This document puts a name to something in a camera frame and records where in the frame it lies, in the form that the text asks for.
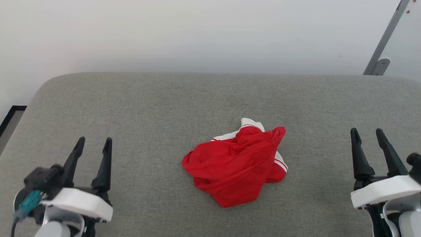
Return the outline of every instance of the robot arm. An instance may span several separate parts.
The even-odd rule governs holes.
[[[376,135],[389,170],[387,176],[374,176],[374,169],[362,151],[358,131],[351,129],[356,180],[351,193],[354,208],[368,211],[374,237],[421,236],[421,156],[417,153],[408,156],[407,163],[413,166],[408,172],[383,131],[377,129]]]
[[[105,142],[101,165],[90,188],[74,187],[73,183],[84,144],[85,138],[81,137],[63,167],[37,167],[24,179],[25,188],[15,198],[15,210],[31,192],[43,194],[39,205],[28,213],[41,225],[35,237],[95,237],[95,224],[111,221],[113,208],[107,192],[111,183],[112,140],[107,138]]]

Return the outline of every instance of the teal connector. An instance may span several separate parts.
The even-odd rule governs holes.
[[[43,200],[41,192],[39,190],[32,191],[25,200],[19,205],[19,209],[15,212],[13,217],[22,222],[28,214],[35,209],[40,202]]]

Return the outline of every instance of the black cable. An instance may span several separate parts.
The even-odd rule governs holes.
[[[12,225],[12,232],[10,233],[10,237],[15,237],[15,229],[16,229],[16,224],[18,223],[18,218],[16,218],[14,221],[13,221],[13,225]]]

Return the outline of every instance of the black floor trim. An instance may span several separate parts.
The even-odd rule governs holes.
[[[9,113],[7,113],[6,117],[3,120],[3,123],[0,125],[0,137],[3,134],[4,130],[6,130],[7,125],[9,124],[10,120],[12,119],[13,115],[16,111],[25,111],[26,106],[22,105],[13,105],[12,108],[9,110]]]

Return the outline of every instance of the red cloth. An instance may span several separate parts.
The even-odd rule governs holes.
[[[181,163],[195,186],[222,207],[252,202],[265,182],[279,182],[286,174],[274,163],[285,132],[285,127],[266,132],[243,127],[232,139],[199,144]]]

